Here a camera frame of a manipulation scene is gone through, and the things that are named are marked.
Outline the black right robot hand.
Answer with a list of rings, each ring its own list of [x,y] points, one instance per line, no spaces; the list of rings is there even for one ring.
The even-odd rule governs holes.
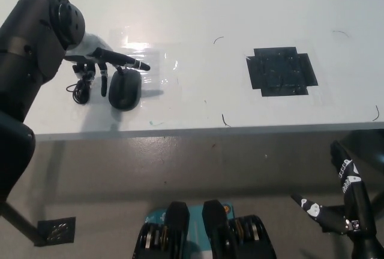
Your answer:
[[[331,162],[343,192],[342,206],[324,206],[299,194],[291,198],[324,233],[346,235],[353,243],[352,258],[383,258],[376,222],[364,181],[354,160],[338,141],[330,145]]]

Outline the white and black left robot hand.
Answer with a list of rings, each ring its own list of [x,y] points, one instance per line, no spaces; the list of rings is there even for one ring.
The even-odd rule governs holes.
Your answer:
[[[101,74],[102,97],[105,97],[107,94],[107,64],[114,66],[119,73],[122,73],[122,69],[127,67],[144,71],[151,69],[148,64],[140,60],[115,52],[98,35],[87,32],[77,47],[67,50],[64,59],[73,64],[73,71],[78,78],[77,83],[72,85],[74,89],[70,91],[73,100],[78,104],[86,104],[90,99],[96,66],[99,67]]]

